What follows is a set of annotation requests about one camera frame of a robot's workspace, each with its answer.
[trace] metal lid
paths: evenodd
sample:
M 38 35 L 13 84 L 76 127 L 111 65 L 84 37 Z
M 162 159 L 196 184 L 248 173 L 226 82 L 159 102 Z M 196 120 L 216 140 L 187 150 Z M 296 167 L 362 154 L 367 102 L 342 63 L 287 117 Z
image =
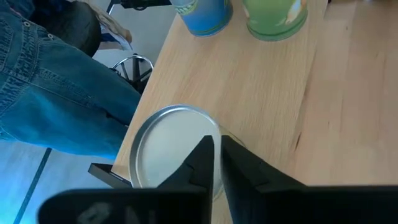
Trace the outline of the metal lid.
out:
M 214 140 L 213 198 L 222 189 L 221 134 L 217 123 L 203 110 L 172 105 L 150 116 L 131 146 L 130 178 L 133 187 L 157 187 L 173 174 L 205 135 Z

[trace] floor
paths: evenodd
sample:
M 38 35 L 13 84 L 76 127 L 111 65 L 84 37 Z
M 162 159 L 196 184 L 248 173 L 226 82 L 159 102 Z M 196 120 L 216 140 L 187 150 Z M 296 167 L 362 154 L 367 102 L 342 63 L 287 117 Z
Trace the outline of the floor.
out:
M 106 10 L 110 0 L 91 2 Z M 175 17 L 174 8 L 135 11 L 116 5 L 111 15 L 130 30 L 134 51 L 99 50 L 94 59 L 111 67 L 135 52 L 156 62 Z M 69 155 L 21 142 L 0 141 L 0 150 L 0 224 L 35 223 L 40 204 L 64 190 L 109 187 L 87 170 L 92 162 L 111 164 L 110 160 Z

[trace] blue jeans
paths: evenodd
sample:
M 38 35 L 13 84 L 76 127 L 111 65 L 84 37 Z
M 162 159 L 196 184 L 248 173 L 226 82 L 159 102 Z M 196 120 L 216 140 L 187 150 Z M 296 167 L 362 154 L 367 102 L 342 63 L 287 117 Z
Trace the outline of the blue jeans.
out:
M 23 16 L 34 9 L 10 2 Z M 0 139 L 114 159 L 139 99 L 110 69 L 0 0 Z

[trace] cup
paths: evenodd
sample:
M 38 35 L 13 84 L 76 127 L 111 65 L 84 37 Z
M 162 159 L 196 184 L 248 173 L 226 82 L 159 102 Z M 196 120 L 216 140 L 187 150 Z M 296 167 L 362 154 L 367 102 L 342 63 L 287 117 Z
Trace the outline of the cup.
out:
M 243 0 L 250 33 L 261 40 L 282 40 L 307 19 L 307 0 Z
M 228 24 L 232 16 L 229 0 L 170 0 L 188 30 L 195 36 L 214 35 Z

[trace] blue cup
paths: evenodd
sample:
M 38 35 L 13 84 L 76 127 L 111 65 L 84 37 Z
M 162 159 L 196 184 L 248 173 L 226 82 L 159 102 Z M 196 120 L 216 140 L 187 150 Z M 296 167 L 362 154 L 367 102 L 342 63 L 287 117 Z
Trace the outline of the blue cup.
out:
M 206 37 L 222 30 L 232 17 L 229 0 L 170 0 L 195 36 Z

